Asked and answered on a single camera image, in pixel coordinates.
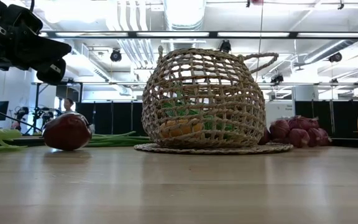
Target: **camera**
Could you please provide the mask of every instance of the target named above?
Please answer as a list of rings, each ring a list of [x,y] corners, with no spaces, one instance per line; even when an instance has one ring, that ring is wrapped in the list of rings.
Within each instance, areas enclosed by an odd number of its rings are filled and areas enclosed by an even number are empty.
[[[66,70],[62,58],[71,52],[71,46],[40,37],[42,26],[30,10],[0,1],[0,69],[33,68],[39,80],[58,85]]]
[[[112,62],[119,62],[122,59],[121,53],[119,49],[113,49],[110,55],[110,59]]]

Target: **woven placemat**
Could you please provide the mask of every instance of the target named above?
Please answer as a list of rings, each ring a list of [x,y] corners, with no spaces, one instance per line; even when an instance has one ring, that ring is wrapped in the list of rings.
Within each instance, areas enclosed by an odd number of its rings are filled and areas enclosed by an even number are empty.
[[[170,149],[159,146],[156,143],[139,144],[136,150],[145,152],[170,153],[170,154],[199,154],[199,155],[247,155],[247,154],[270,154],[288,152],[291,144],[268,143],[264,146],[240,147],[240,148],[204,148],[204,149]]]

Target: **cable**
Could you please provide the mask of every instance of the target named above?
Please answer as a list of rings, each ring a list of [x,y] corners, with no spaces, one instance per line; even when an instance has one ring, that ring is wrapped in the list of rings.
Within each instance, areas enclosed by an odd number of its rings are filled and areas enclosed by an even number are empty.
[[[30,12],[34,11],[35,0],[31,0]]]
[[[264,24],[264,4],[262,2],[262,15],[260,16],[260,36],[259,36],[259,50],[258,50],[258,54],[260,54],[260,46],[262,45],[262,29],[263,29],[263,24]],[[256,64],[256,68],[259,68],[259,57],[258,57],[258,62]],[[258,71],[256,71],[256,77],[255,77],[255,82],[258,81]]]
[[[26,122],[22,122],[21,120],[18,120],[18,119],[16,119],[16,118],[11,117],[11,116],[8,116],[8,115],[6,115],[6,114],[4,114],[4,113],[1,113],[1,112],[0,112],[0,115],[4,116],[4,117],[6,117],[6,118],[12,119],[12,120],[14,120],[14,121],[23,123],[23,124],[25,124],[25,125],[28,125],[28,126],[30,126],[31,128],[37,129],[37,130],[39,130],[40,132],[42,132],[41,129],[39,129],[39,128],[37,128],[37,127],[31,125],[31,124],[27,124]]]

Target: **ceiling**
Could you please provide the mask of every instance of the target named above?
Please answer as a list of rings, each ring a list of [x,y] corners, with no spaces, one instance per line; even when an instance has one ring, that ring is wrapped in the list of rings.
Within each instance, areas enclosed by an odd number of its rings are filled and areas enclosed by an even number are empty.
[[[44,22],[45,30],[61,31],[107,31],[106,22],[110,19],[122,19],[123,10],[126,8],[126,22],[128,30],[134,30],[130,25],[131,9],[136,10],[137,27],[140,29],[140,4],[145,1],[145,25],[148,30],[166,30],[167,25],[164,16],[163,0],[138,0],[118,1],[117,9],[111,4],[114,1],[89,1],[89,0],[35,0],[36,15]],[[184,7],[178,7],[177,16],[184,20],[191,17],[192,2],[196,0],[182,0]],[[30,5],[30,1],[12,0],[6,3]],[[338,10],[339,0],[265,0],[263,7],[252,4],[246,7],[246,1],[237,0],[206,0],[203,25],[201,30],[248,30],[248,31],[358,31],[358,0],[343,0],[344,8]],[[217,49],[222,40],[198,39],[203,43],[196,46],[203,49]],[[95,64],[105,71],[111,80],[133,82],[145,82],[151,70],[138,69],[139,67],[130,60],[125,50],[121,49],[122,60],[112,62],[109,58],[115,48],[121,48],[117,39],[76,39],[69,40],[71,44],[81,46],[84,44],[89,49],[87,57],[72,57],[66,59],[71,76],[75,80],[83,82],[101,82],[102,78],[95,75],[88,68],[88,62]],[[163,46],[164,52],[168,52],[168,44],[163,44],[160,39],[151,39],[151,48],[155,58],[158,58],[158,47]],[[330,63],[326,60],[305,65],[302,71],[297,71],[293,63],[298,60],[297,55],[306,55],[313,52],[330,40],[271,40],[271,39],[232,39],[231,53],[248,55],[258,52],[276,52],[278,60],[271,66],[258,73],[258,82],[262,77],[270,79],[276,73],[282,73],[286,77],[285,82],[296,80],[306,82],[309,77],[318,82],[328,82],[332,77],[340,77],[343,74],[358,69],[358,42],[340,51],[343,59],[339,63]],[[142,58],[146,58],[142,49],[138,49]],[[262,58],[246,61],[250,69],[268,62],[271,58]],[[344,82],[357,82],[358,74],[348,76]],[[99,88],[87,87],[86,90],[98,91]]]

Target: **wooden table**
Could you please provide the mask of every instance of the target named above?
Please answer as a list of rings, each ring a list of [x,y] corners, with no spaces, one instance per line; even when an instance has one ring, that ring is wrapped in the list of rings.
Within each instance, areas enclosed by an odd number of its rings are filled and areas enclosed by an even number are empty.
[[[358,224],[358,149],[0,153],[0,223]]]

